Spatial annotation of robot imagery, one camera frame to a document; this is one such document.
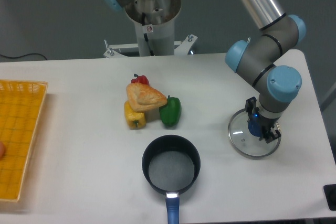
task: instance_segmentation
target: saucepan handle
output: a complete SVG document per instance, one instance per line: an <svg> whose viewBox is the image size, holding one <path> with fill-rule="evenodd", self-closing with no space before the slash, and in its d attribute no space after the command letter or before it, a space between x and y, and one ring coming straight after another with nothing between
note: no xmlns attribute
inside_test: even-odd
<svg viewBox="0 0 336 224"><path fill-rule="evenodd" d="M180 198L179 196L174 198L166 197L168 224L179 224L179 207Z"/></svg>

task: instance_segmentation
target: black cable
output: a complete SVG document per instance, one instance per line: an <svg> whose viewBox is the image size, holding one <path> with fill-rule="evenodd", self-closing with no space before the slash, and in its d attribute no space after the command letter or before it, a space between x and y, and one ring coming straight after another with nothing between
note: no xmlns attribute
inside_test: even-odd
<svg viewBox="0 0 336 224"><path fill-rule="evenodd" d="M29 56L29 55L40 55L40 56L42 56L45 60L48 60L47 57L45 57L44 55L39 54L39 53L37 53L37 52L32 52L32 53L30 53L30 54L21 55L21 56L17 56L17 57L10 57L10 56L5 56L5 55L1 55L1 54L0 54L1 57L4 57L4 58L6 58L6 59L19 59L19 58L26 57L26 56Z"/></svg>

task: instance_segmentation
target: bread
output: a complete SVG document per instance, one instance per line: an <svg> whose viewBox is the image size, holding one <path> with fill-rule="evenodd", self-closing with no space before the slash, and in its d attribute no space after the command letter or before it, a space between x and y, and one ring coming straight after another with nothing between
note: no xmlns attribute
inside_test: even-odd
<svg viewBox="0 0 336 224"><path fill-rule="evenodd" d="M144 112L167 104L166 96L146 84L128 84L126 92L130 106L135 112Z"/></svg>

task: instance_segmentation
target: saucepan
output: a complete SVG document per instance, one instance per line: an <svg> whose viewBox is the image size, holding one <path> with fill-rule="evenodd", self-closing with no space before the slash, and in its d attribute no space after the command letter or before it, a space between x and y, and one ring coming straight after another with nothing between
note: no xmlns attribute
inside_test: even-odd
<svg viewBox="0 0 336 224"><path fill-rule="evenodd" d="M165 135L155 139L142 156L142 171L152 188L166 196L168 224L179 223L180 195L196 181L201 159L184 137Z"/></svg>

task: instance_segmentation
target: bell pepper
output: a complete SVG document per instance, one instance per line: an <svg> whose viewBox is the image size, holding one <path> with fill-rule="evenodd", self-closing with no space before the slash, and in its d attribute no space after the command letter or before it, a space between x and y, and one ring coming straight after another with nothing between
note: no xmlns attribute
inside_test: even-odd
<svg viewBox="0 0 336 224"><path fill-rule="evenodd" d="M180 120L182 107L179 98L168 95L167 104L159 108L160 118L164 125L172 127Z"/></svg>
<svg viewBox="0 0 336 224"><path fill-rule="evenodd" d="M138 76L136 73L134 74L134 79L131 80L131 83L136 83L136 82L139 82L139 83L142 83L142 84L146 84L146 85L149 85L149 81L147 79L146 76Z"/></svg>
<svg viewBox="0 0 336 224"><path fill-rule="evenodd" d="M132 110L128 101L124 104L125 118L131 129L140 129L146 125L146 118L143 112L135 112Z"/></svg>

